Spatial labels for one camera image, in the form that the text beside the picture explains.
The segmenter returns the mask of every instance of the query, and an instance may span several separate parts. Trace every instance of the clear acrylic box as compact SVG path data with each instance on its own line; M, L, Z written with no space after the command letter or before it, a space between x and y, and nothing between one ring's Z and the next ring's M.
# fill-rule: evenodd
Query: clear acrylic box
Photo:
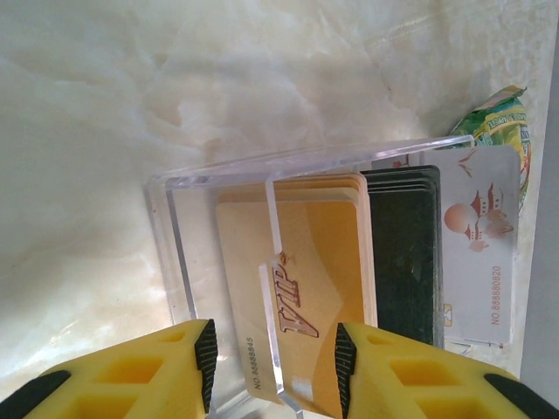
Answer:
M282 252L274 182L302 175L367 169L372 161L471 140L468 135L307 148L178 170L150 181L148 204L173 322L209 318L216 322L219 355L211 417L244 417L269 403L251 397L245 384L217 230L215 208L220 191L231 186L258 184L266 193L273 252L260 265L254 266L260 277L260 284L255 286L261 287L262 301L258 304L263 305L266 312L269 343L266 351L269 351L272 363L269 368L274 373L279 400L290 406L298 417L303 417L298 403L284 389L266 273L266 266Z

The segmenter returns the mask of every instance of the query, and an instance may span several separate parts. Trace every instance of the gold vip card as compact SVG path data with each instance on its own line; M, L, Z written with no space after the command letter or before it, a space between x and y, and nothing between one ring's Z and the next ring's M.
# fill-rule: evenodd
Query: gold vip card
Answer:
M376 323L372 241L364 242L371 232L364 230L369 198L362 181L352 174L279 182L283 251L276 258L262 190L235 188L220 196L217 223L252 395L280 402L259 275L264 266L287 393L304 409L341 414L332 362L337 323Z

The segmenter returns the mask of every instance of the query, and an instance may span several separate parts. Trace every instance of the white marble wall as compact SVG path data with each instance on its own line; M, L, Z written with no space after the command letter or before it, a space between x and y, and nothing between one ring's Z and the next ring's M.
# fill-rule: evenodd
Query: white marble wall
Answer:
M528 86L520 371L556 1L2 0L0 398L169 325L142 185L309 144L446 134Z

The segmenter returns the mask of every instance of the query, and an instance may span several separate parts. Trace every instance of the marble surface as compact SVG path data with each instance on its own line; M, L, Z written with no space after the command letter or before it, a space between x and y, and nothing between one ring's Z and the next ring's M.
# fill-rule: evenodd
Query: marble surface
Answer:
M170 324L143 185L173 168L446 134L528 86L520 372L557 2L2 1L0 398Z

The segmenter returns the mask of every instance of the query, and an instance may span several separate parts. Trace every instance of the card stack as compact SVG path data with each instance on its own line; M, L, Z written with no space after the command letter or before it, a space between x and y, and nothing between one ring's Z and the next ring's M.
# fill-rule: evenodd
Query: card stack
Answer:
M378 326L444 345L440 178L434 166L371 170Z
M339 322L442 346L438 187L435 168L276 182L280 254L264 185L222 189L217 227L252 395L282 402L282 380L302 408L341 417Z

